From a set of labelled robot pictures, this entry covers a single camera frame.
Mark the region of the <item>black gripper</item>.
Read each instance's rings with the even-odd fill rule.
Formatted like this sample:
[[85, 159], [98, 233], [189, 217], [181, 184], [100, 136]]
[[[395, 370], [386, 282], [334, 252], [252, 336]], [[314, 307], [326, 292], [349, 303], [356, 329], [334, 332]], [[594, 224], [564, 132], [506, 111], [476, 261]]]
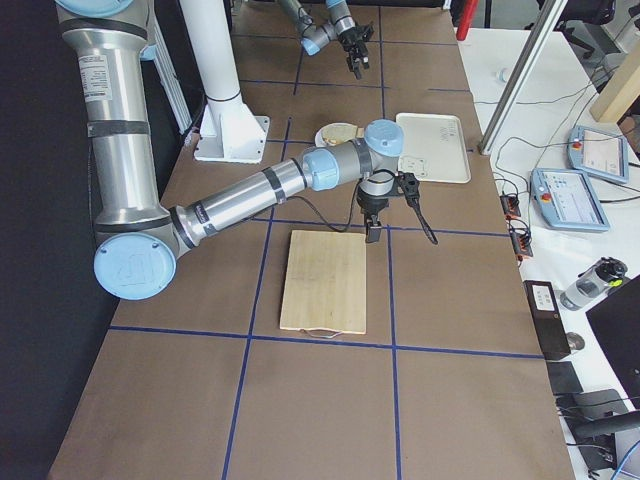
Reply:
[[356, 194], [356, 201], [360, 207], [360, 211], [363, 215], [363, 220], [366, 225], [366, 238], [367, 244], [379, 242], [383, 227], [379, 224], [380, 212], [389, 206], [389, 199], [387, 195], [371, 195], [366, 192], [358, 192]]
[[356, 23], [352, 28], [343, 30], [338, 39], [343, 49], [352, 59], [352, 72], [357, 80], [362, 79], [361, 66], [369, 69], [369, 57], [366, 43], [374, 33], [373, 23], [366, 25]]

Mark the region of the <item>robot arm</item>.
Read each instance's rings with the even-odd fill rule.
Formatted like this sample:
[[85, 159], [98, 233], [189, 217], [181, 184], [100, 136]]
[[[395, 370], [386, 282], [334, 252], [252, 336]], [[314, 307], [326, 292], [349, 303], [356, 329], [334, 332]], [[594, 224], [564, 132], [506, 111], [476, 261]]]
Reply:
[[[154, 1], [55, 1], [62, 37], [76, 52], [88, 114], [87, 136], [96, 162], [102, 211], [95, 221], [97, 281], [126, 300], [157, 295], [174, 278], [177, 260], [201, 240], [285, 203], [305, 190], [324, 191], [358, 181], [354, 197], [366, 242], [377, 242], [379, 212], [403, 175], [401, 127], [376, 120], [337, 146], [311, 147], [193, 204], [160, 203], [141, 61], [155, 47]], [[316, 26], [299, 1], [277, 1], [314, 55], [337, 40], [357, 78], [369, 68], [372, 24], [358, 24], [346, 1], [325, 1], [329, 21]], [[204, 87], [197, 145], [201, 161], [256, 164], [270, 119], [244, 103], [223, 1], [179, 1]]]
[[362, 70], [370, 67], [367, 42], [374, 33], [372, 23], [357, 23], [346, 1], [326, 1], [329, 19], [322, 25], [315, 23], [299, 1], [277, 1], [277, 4], [294, 24], [300, 44], [309, 56], [338, 41], [347, 54], [349, 70], [357, 80], [362, 78]]

